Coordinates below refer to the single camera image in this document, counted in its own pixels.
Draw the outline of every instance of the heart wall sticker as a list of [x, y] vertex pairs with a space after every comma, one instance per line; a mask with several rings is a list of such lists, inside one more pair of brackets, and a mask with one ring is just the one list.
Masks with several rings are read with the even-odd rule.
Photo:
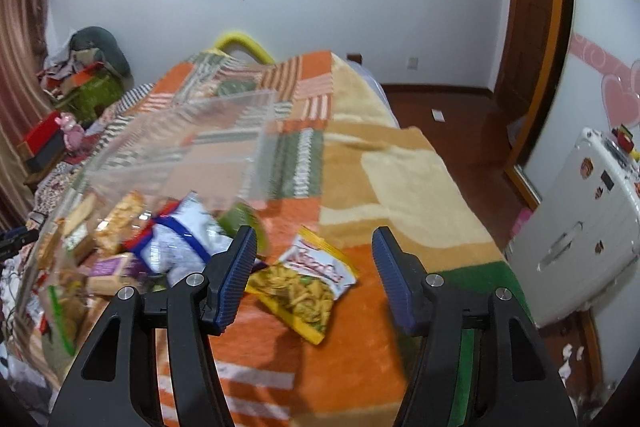
[[602, 103], [607, 111], [610, 128], [620, 124], [631, 128], [640, 123], [640, 95], [636, 92], [640, 89], [640, 61], [638, 60], [632, 68], [631, 87], [633, 90], [624, 86], [620, 77], [615, 74], [606, 74], [602, 77]]

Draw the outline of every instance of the patchwork blanket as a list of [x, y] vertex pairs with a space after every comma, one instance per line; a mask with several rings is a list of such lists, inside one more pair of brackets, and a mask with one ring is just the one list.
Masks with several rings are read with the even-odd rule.
[[[403, 250], [447, 281], [480, 291], [507, 286], [524, 302], [522, 293], [430, 143], [415, 128], [393, 128], [366, 82], [330, 52], [276, 66], [196, 54], [108, 126], [102, 145], [140, 112], [253, 89], [278, 93], [271, 200], [260, 211], [272, 246], [268, 261], [305, 225], [340, 248], [361, 276], [336, 304], [319, 346], [289, 330], [254, 296], [242, 298], [236, 321], [210, 338], [233, 419], [268, 427], [391, 425], [406, 387], [406, 360], [371, 256], [375, 227], [391, 227]], [[82, 339], [106, 304], [92, 301]], [[43, 349], [46, 340], [32, 331], [14, 347], [57, 386], [72, 361]], [[156, 341], [164, 421], [178, 425], [164, 331]]]

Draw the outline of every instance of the wooden floor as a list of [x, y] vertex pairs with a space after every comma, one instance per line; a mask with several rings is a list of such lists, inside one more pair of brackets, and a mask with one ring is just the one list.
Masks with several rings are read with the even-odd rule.
[[[420, 128], [444, 160], [466, 203], [503, 248], [510, 240], [516, 217], [526, 206], [502, 172], [510, 152], [504, 113], [491, 98], [480, 94], [412, 89], [388, 90], [386, 95], [400, 127]], [[442, 111], [444, 123], [433, 120], [431, 109]], [[586, 395], [591, 375], [588, 353], [582, 361], [576, 360], [577, 349], [586, 344], [577, 316], [571, 315], [540, 333], [558, 368], [564, 362], [562, 348], [566, 344], [574, 346], [567, 390], [573, 397]]]

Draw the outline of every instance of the curtain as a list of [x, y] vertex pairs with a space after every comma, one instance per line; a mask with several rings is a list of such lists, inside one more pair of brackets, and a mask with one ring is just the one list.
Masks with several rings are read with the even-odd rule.
[[0, 0], [0, 230], [24, 223], [33, 197], [15, 147], [52, 111], [36, 74], [46, 56], [47, 0]]

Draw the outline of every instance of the ridged blue pad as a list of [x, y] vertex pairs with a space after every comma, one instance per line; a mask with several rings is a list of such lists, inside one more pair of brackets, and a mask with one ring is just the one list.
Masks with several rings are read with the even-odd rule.
[[373, 233], [371, 250], [396, 324], [407, 333], [414, 331], [417, 322], [412, 310], [412, 295], [409, 286], [404, 281], [392, 249], [380, 230]]
[[236, 258], [229, 269], [225, 282], [218, 296], [218, 315], [216, 316], [216, 325], [220, 330], [224, 330], [229, 324], [236, 319], [238, 306], [247, 279], [254, 265], [255, 254], [257, 253], [258, 242], [254, 229], [250, 229], [247, 233], [242, 245], [238, 249]]

